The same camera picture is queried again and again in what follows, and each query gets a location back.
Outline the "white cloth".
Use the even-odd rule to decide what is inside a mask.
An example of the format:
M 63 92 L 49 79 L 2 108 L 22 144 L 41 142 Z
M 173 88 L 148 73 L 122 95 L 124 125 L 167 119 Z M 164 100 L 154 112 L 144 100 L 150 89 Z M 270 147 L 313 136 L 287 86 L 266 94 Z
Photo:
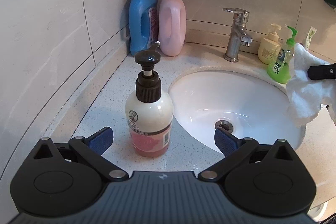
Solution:
M 311 80 L 308 70 L 313 66 L 330 64 L 309 53 L 301 44 L 294 46 L 294 57 L 289 63 L 291 78 L 286 84 L 289 99 L 288 115 L 297 127 L 314 120 L 322 105 L 329 108 L 329 116 L 335 122 L 335 79 Z

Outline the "white pink pump bottle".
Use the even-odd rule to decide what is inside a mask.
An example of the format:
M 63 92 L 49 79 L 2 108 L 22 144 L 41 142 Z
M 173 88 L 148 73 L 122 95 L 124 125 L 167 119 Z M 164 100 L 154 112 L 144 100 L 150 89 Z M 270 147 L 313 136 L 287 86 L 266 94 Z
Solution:
M 125 106 L 133 147 L 144 157 L 159 157 L 167 151 L 174 116 L 173 102 L 162 90 L 161 79 L 154 70 L 161 60 L 156 51 L 158 47 L 159 41 L 135 54 L 141 71 L 135 81 L 135 91 L 128 96 Z

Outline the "chrome sink drain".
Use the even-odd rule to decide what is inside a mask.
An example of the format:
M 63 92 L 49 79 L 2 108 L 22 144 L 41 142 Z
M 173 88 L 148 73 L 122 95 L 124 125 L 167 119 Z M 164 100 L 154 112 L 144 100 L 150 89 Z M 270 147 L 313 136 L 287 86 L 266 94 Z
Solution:
M 215 129 L 219 129 L 219 128 L 222 128 L 224 130 L 226 130 L 228 133 L 233 133 L 234 131 L 234 127 L 233 125 L 229 122 L 229 121 L 226 121 L 226 120 L 218 120 L 216 123 L 215 123 Z

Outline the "green white tube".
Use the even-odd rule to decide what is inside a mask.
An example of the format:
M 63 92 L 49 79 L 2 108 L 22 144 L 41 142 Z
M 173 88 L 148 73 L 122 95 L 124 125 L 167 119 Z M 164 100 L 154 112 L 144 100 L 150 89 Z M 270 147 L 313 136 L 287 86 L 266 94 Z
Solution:
M 309 29 L 309 31 L 305 34 L 304 39 L 301 42 L 301 45 L 308 51 L 310 44 L 311 44 L 311 40 L 313 38 L 313 36 L 316 34 L 317 29 L 314 27 L 311 27 Z

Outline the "green pump soap bottle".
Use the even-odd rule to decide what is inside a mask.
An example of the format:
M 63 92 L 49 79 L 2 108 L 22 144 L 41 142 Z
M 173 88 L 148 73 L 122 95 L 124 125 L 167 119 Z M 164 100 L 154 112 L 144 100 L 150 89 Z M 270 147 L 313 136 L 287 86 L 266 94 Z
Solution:
M 289 62 L 294 56 L 295 36 L 297 30 L 291 26 L 286 26 L 291 30 L 291 35 L 285 43 L 275 50 L 267 68 L 268 76 L 277 83 L 286 84 L 291 78 L 289 73 Z

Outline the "white ceramic sink basin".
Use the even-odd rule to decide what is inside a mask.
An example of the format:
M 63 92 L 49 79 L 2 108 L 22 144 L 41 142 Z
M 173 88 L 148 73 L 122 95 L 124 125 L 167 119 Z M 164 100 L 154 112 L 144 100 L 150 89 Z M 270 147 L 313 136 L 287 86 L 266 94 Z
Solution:
M 241 73 L 197 72 L 170 88 L 174 116 L 193 138 L 217 151 L 214 133 L 223 124 L 235 137 L 261 144 L 285 139 L 297 149 L 305 128 L 297 128 L 287 109 L 288 97 L 277 87 Z

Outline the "cream yellow pump bottle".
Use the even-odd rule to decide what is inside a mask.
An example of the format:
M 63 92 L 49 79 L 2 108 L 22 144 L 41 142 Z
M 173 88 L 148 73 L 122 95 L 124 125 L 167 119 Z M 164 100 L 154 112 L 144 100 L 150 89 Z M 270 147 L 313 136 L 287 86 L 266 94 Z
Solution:
M 268 32 L 268 35 L 261 38 L 257 53 L 259 60 L 264 64 L 269 64 L 275 50 L 280 45 L 278 32 L 281 26 L 276 23 L 272 23 L 271 26 L 273 29 Z

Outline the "chrome sink faucet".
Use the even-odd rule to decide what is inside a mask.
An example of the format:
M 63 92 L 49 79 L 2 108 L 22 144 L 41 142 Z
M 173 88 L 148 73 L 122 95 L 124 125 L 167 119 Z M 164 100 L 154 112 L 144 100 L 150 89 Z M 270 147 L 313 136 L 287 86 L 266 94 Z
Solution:
M 228 42 L 224 58 L 227 61 L 236 63 L 239 61 L 239 51 L 241 46 L 250 47 L 253 39 L 246 32 L 246 25 L 249 19 L 249 12 L 239 8 L 223 8 L 225 12 L 232 12 L 233 22 L 231 27 L 230 39 Z

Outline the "pink pump detergent bottle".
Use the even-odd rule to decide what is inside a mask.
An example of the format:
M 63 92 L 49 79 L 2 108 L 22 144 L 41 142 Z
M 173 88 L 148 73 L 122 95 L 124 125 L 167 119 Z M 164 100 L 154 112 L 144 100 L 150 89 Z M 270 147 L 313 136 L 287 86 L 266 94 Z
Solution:
M 158 40 L 167 56 L 180 54 L 186 36 L 186 8 L 183 0 L 162 0 L 159 7 Z

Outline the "blue detergent bottle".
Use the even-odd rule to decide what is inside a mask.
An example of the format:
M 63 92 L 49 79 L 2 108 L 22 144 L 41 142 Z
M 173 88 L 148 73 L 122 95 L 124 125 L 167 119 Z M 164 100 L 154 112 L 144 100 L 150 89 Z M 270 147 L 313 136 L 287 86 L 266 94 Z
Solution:
M 147 50 L 158 41 L 158 0 L 131 0 L 129 6 L 130 53 Z

